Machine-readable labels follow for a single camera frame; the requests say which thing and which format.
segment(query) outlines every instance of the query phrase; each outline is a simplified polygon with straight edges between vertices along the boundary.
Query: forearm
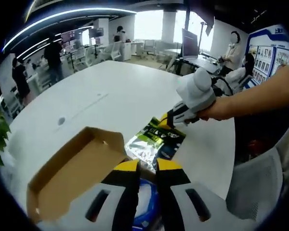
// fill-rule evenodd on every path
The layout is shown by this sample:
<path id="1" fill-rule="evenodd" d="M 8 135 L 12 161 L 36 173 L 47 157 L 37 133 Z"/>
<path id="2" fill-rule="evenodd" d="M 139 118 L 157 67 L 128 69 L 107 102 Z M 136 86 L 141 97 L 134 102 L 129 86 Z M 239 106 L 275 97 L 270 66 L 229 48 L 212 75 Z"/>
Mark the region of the forearm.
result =
<path id="1" fill-rule="evenodd" d="M 289 67 L 266 82 L 227 98 L 226 117 L 243 116 L 289 105 Z"/>

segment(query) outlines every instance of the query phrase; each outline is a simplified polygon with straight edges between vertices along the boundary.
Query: window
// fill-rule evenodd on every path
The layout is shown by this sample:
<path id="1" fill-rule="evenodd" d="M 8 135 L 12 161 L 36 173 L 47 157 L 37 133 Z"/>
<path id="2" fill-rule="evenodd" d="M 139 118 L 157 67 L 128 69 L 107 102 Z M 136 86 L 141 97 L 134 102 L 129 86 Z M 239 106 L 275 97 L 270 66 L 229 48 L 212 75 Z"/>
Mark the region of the window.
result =
<path id="1" fill-rule="evenodd" d="M 175 17 L 175 25 L 174 25 L 174 35 L 173 35 L 173 42 L 182 43 L 182 28 L 185 25 L 185 11 L 177 11 Z M 202 18 L 200 18 L 195 12 L 191 12 L 189 15 L 189 23 L 188 23 L 188 30 L 196 35 L 198 35 L 198 43 L 200 39 L 200 32 L 201 32 L 201 22 L 204 22 Z M 212 28 L 209 36 L 206 34 L 207 26 L 203 27 L 202 36 L 201 36 L 201 44 L 200 48 L 205 51 L 211 50 L 212 40 L 213 40 L 213 30 Z"/>
<path id="2" fill-rule="evenodd" d="M 135 15 L 134 39 L 162 39 L 163 11 L 144 11 Z"/>

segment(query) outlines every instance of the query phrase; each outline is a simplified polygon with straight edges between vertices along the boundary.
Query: black clothing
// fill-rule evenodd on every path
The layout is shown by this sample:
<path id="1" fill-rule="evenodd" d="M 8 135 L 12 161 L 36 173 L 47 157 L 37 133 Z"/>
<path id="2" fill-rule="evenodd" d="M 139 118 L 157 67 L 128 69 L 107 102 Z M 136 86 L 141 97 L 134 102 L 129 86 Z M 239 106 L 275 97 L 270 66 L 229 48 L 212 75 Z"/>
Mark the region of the black clothing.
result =
<path id="1" fill-rule="evenodd" d="M 219 76 L 226 76 L 229 72 L 233 71 L 232 69 L 223 66 L 221 71 L 218 73 Z"/>
<path id="2" fill-rule="evenodd" d="M 61 45 L 58 42 L 52 42 L 49 44 L 44 51 L 44 57 L 48 61 L 50 68 L 61 64 L 60 51 L 62 50 Z"/>
<path id="3" fill-rule="evenodd" d="M 27 84 L 26 77 L 24 74 L 25 67 L 23 65 L 19 65 L 12 70 L 12 78 L 14 79 L 19 97 L 21 99 L 25 98 L 30 93 L 29 85 Z"/>

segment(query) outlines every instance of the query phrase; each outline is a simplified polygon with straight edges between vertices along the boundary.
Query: woman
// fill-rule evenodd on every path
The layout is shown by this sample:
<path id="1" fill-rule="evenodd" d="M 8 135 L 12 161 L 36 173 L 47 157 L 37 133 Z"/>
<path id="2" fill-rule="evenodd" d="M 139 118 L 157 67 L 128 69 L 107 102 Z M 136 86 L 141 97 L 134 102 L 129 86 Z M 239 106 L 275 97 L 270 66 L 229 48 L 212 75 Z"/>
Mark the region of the woman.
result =
<path id="1" fill-rule="evenodd" d="M 23 101 L 24 106 L 27 106 L 33 98 L 24 74 L 26 69 L 22 64 L 20 64 L 20 62 L 18 62 L 17 58 L 13 59 L 12 66 L 12 78 L 16 83 L 19 98 Z"/>
<path id="2" fill-rule="evenodd" d="M 242 52 L 240 41 L 241 38 L 239 33 L 236 31 L 231 32 L 230 44 L 226 55 L 218 59 L 218 62 L 223 64 L 223 68 L 221 69 L 219 75 L 225 76 L 229 72 L 238 68 Z"/>
<path id="3" fill-rule="evenodd" d="M 119 40 L 119 41 L 126 42 L 126 34 L 125 34 L 125 30 L 123 29 L 123 26 L 118 26 L 118 27 L 117 27 L 117 34 L 116 34 L 116 36 L 119 36 L 119 37 L 120 37 L 120 40 Z"/>
<path id="4" fill-rule="evenodd" d="M 243 81 L 246 76 L 252 76 L 254 62 L 254 57 L 252 56 L 252 54 L 248 53 L 244 56 L 244 59 L 242 61 L 243 67 L 231 71 L 225 76 L 225 80 L 229 84 L 232 91 L 234 91 L 239 86 L 241 81 Z M 224 82 L 220 81 L 219 87 L 222 89 L 225 95 L 232 95 L 229 88 L 225 85 Z"/>

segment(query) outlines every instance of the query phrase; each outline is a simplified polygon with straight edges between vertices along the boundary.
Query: black cable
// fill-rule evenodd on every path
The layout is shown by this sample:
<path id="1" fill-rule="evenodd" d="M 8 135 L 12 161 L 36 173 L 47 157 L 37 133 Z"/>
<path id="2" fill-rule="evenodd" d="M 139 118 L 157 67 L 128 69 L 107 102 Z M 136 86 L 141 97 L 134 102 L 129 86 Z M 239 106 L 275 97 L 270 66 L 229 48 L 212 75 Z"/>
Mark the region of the black cable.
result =
<path id="1" fill-rule="evenodd" d="M 231 89 L 231 87 L 229 86 L 229 84 L 228 84 L 228 82 L 223 78 L 223 77 L 214 77 L 214 78 L 212 78 L 212 86 L 215 84 L 215 83 L 217 83 L 217 80 L 222 80 L 225 84 L 226 84 L 226 86 L 229 88 L 229 90 L 230 90 L 230 93 L 231 93 L 231 95 L 233 95 L 233 91 L 232 91 L 232 89 Z"/>

